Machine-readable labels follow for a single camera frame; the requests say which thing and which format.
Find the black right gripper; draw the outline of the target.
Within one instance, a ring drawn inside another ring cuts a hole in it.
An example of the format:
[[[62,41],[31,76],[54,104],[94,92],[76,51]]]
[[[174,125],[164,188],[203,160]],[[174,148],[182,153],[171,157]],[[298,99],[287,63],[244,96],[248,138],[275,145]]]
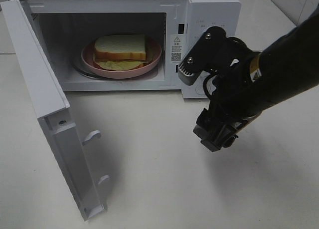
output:
[[[253,86],[250,64],[259,56],[238,38],[222,37],[205,41],[205,68],[213,71],[215,91],[209,94],[209,109],[204,108],[193,132],[211,152],[230,147],[237,129],[229,119],[250,118],[261,114],[263,102]]]

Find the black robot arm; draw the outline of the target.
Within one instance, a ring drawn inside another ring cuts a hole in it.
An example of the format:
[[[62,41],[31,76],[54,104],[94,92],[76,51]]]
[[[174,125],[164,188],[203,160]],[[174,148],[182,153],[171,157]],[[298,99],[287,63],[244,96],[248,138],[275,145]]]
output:
[[[260,114],[319,83],[319,15],[212,79],[215,90],[194,133],[215,152],[230,147]]]

